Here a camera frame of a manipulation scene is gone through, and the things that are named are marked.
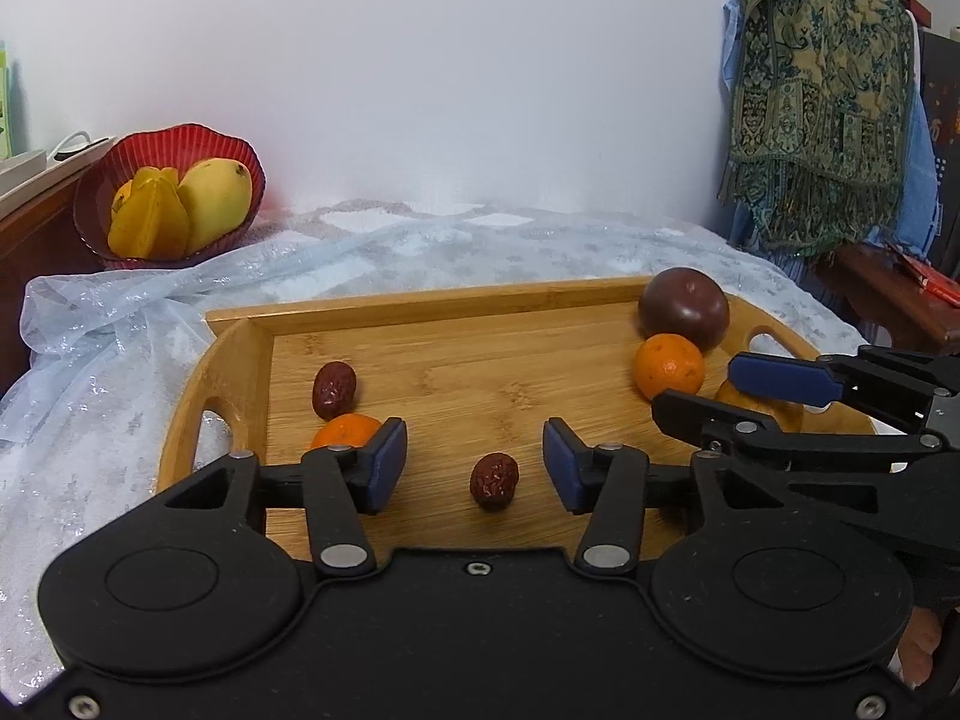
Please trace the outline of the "person's right hand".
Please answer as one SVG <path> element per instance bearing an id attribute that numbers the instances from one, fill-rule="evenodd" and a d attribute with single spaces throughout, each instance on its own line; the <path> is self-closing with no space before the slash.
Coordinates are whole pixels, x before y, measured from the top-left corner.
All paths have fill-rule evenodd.
<path id="1" fill-rule="evenodd" d="M 914 608 L 898 644 L 901 679 L 910 688 L 918 688 L 931 676 L 934 654 L 939 647 L 941 635 L 942 628 L 937 614 L 926 608 Z"/>

